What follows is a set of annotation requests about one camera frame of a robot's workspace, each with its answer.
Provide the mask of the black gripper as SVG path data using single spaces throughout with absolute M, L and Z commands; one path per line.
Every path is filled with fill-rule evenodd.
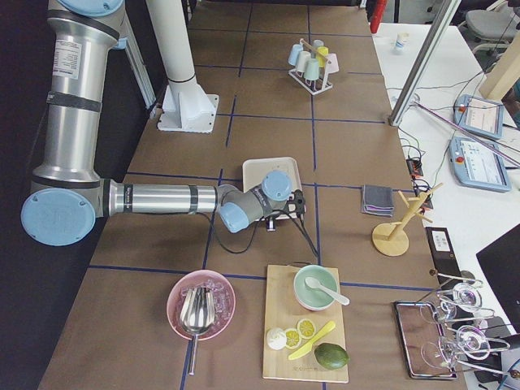
M 266 220 L 266 230 L 268 232 L 275 232 L 276 231 L 276 225 L 275 225 L 276 219 L 291 219 L 292 217 L 293 217 L 293 214 L 289 213 L 288 211 L 275 210 L 274 218 L 269 218 Z

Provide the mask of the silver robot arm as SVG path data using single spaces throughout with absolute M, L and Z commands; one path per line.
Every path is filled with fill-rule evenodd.
M 56 41 L 45 157 L 33 171 L 31 193 L 20 214 L 34 240 L 71 245 L 90 233 L 97 218 L 117 213 L 217 212 L 230 232 L 238 232 L 284 209 L 293 186 L 282 171 L 266 173 L 246 192 L 228 184 L 120 184 L 101 178 L 93 165 L 111 49 L 126 50 L 144 100 L 154 101 L 125 4 L 52 1 L 48 21 Z

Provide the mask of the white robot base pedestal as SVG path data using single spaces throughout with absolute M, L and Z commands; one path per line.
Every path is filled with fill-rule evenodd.
M 152 0 L 147 7 L 168 79 L 158 128 L 212 132 L 219 97 L 205 93 L 197 82 L 181 2 Z

